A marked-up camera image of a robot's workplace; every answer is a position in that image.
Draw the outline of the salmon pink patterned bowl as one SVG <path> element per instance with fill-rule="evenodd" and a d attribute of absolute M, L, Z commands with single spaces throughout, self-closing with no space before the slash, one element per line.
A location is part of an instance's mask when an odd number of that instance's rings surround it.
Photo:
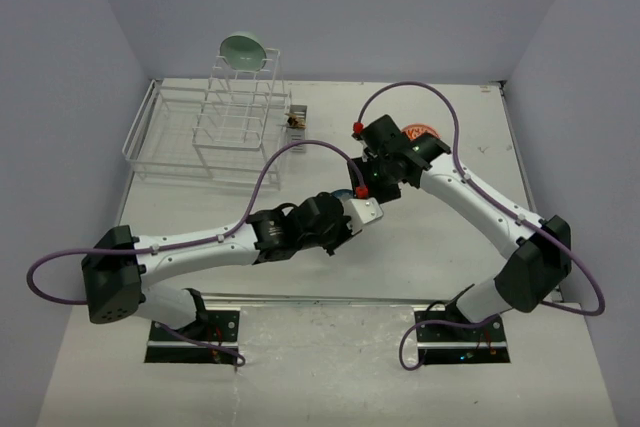
<path fill-rule="evenodd" d="M 431 126 L 423 123 L 413 123 L 403 127 L 401 131 L 411 140 L 416 140 L 424 134 L 428 134 L 437 139 L 440 138 L 439 133 Z"/>

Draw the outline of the black rimmed bowl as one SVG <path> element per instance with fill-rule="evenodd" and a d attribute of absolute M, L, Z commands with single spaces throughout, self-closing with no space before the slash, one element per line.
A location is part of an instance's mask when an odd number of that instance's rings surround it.
<path fill-rule="evenodd" d="M 347 200 L 354 197 L 354 192 L 350 189 L 337 189 L 334 190 L 331 195 L 339 200 Z"/>

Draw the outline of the pale green bowl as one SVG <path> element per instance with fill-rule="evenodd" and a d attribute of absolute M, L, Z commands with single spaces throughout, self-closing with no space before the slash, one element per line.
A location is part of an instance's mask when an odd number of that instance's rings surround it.
<path fill-rule="evenodd" d="M 257 72 L 264 66 L 266 50 L 251 32 L 238 31 L 226 37 L 219 46 L 219 55 L 231 69 Z"/>

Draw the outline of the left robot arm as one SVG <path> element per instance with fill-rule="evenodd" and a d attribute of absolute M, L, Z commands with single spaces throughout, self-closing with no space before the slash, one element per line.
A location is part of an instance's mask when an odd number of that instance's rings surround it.
<path fill-rule="evenodd" d="M 206 269 L 285 261 L 319 247 L 334 254 L 360 233 L 367 200 L 346 202 L 322 192 L 299 205 L 285 203 L 247 217 L 238 230 L 225 226 L 169 237 L 136 237 L 129 226 L 110 229 L 96 253 L 81 262 L 89 319 L 94 324 L 137 315 L 167 325 L 187 340 L 208 326 L 201 294 L 177 289 L 166 280 Z"/>

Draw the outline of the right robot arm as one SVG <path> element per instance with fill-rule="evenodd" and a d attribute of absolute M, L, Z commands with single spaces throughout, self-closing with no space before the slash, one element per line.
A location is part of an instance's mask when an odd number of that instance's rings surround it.
<path fill-rule="evenodd" d="M 454 338 L 471 338 L 494 315 L 531 312 L 570 273 L 569 225 L 558 216 L 544 220 L 519 210 L 511 218 L 500 211 L 472 189 L 471 173 L 455 166 L 451 148 L 439 138 L 424 133 L 410 139 L 388 115 L 369 125 L 355 123 L 353 136 L 363 145 L 354 162 L 371 197 L 386 203 L 400 197 L 403 183 L 419 188 L 453 208 L 505 259 L 498 274 L 446 306 L 446 327 Z"/>

